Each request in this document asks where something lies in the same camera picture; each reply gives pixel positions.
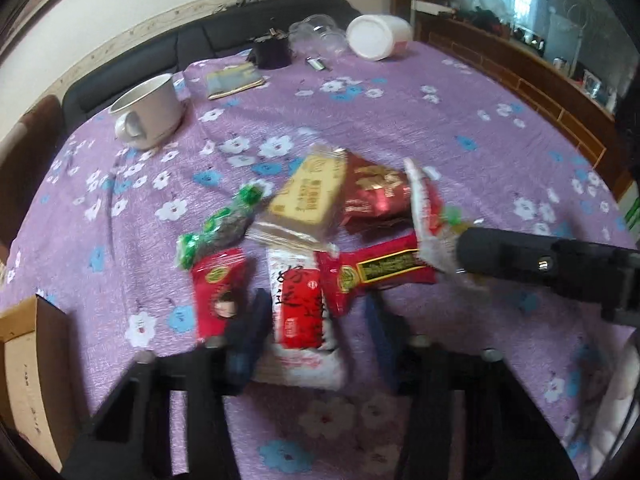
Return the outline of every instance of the chair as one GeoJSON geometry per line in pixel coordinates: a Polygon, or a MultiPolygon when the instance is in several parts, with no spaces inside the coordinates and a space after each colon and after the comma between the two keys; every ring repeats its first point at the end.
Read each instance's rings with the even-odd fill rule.
{"type": "Polygon", "coordinates": [[[31,201],[60,149],[63,132],[60,101],[55,95],[48,95],[0,140],[0,261],[4,263],[31,201]]]}

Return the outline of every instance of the purple tablecloth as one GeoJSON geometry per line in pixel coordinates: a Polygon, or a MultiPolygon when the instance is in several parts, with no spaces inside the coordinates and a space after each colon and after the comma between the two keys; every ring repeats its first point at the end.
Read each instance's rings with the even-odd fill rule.
{"type": "MultiPolygon", "coordinates": [[[[527,105],[484,75],[412,44],[403,60],[345,56],[332,72],[302,62],[268,83],[206,99],[205,75],[240,56],[175,76],[186,116],[155,151],[127,149],[106,111],[69,138],[40,186],[9,258],[4,308],[39,291],[71,314],[90,409],[126,368],[134,346],[166,355],[194,344],[191,279],[174,269],[175,239],[196,230],[243,182],[277,189],[322,140],[401,167],[412,156],[441,175],[447,203],[485,226],[632,247],[616,203],[588,163],[527,105]]],[[[362,245],[342,234],[338,245],[362,245]]],[[[268,288],[264,248],[252,287],[268,288]]],[[[517,285],[487,295],[405,285],[385,293],[413,326],[449,349],[502,350],[574,460],[628,330],[583,306],[517,285]]],[[[339,393],[251,384],[226,400],[245,479],[391,478],[407,403],[385,393],[356,301],[339,323],[353,357],[339,393]]],[[[176,395],[175,406],[181,405],[176,395]]],[[[174,468],[184,470],[184,420],[172,413],[174,468]]]]}

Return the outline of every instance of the red snack package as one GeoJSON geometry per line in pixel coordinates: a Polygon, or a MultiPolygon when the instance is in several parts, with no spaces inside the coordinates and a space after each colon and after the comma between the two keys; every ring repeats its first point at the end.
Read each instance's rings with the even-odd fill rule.
{"type": "Polygon", "coordinates": [[[323,251],[315,254],[327,307],[336,317],[346,314],[353,298],[367,287],[436,283],[433,267],[418,259],[415,232],[337,258],[323,251]]]}
{"type": "Polygon", "coordinates": [[[322,290],[317,269],[289,269],[283,274],[280,344],[284,348],[322,346],[322,290]]]}
{"type": "Polygon", "coordinates": [[[242,249],[235,248],[207,256],[191,269],[199,340],[222,335],[226,320],[236,315],[245,263],[242,249]]]}
{"type": "Polygon", "coordinates": [[[411,218],[409,181],[403,171],[348,152],[344,179],[344,217],[350,234],[411,218]]]}

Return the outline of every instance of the sofa cushion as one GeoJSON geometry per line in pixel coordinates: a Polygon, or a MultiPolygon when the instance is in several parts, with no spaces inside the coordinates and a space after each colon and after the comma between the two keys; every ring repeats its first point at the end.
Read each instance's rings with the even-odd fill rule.
{"type": "Polygon", "coordinates": [[[346,0],[263,0],[230,7],[145,41],[71,85],[62,101],[66,136],[153,76],[184,70],[201,59],[236,54],[271,27],[286,31],[311,14],[328,14],[346,28],[360,13],[346,0]]]}

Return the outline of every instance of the green snack package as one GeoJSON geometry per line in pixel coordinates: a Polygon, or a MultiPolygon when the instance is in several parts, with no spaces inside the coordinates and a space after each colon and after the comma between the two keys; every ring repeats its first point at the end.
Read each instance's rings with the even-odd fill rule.
{"type": "Polygon", "coordinates": [[[201,232],[180,235],[175,245],[175,266],[189,270],[204,256],[238,243],[254,217],[263,192],[258,184],[242,186],[229,206],[207,218],[201,232]]]}

